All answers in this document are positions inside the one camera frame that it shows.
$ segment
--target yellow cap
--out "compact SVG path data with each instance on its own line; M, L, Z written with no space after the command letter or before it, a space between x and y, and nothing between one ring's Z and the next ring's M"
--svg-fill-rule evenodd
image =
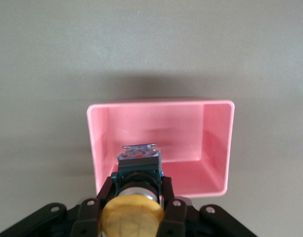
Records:
M101 225L108 237L155 237L163 216L157 202L142 195L124 195L105 205Z

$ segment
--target screw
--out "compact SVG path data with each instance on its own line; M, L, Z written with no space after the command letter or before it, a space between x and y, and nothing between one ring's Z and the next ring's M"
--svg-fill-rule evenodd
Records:
M87 201L87 205L88 205L88 206L92 206L92 205L94 205L94 203L95 203L94 200Z
M214 213L215 213L215 209L212 208L211 206L206 207L205 210L206 210L208 213L211 213L211 214L214 214Z
M179 200L174 200L173 206L181 206L181 202Z
M56 212L59 211L60 207L59 206L54 206L50 209L51 212Z

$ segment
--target pink bin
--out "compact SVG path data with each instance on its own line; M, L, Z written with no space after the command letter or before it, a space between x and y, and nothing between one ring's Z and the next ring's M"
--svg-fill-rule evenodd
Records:
M87 110L96 191L117 171L122 146L157 143L176 196L225 194L234 104L148 99L91 105Z

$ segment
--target pink plastic container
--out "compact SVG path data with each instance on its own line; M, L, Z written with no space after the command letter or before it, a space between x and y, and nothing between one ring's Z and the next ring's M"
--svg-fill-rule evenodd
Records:
M91 105L87 119L96 191L117 171L122 146L157 143L176 196L223 195L233 117L231 101L155 99Z

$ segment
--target gray surface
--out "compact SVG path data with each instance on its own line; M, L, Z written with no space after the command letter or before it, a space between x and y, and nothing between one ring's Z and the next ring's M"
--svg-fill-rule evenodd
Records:
M86 109L201 96L236 105L220 204L303 236L303 1L0 0L0 231L95 194Z

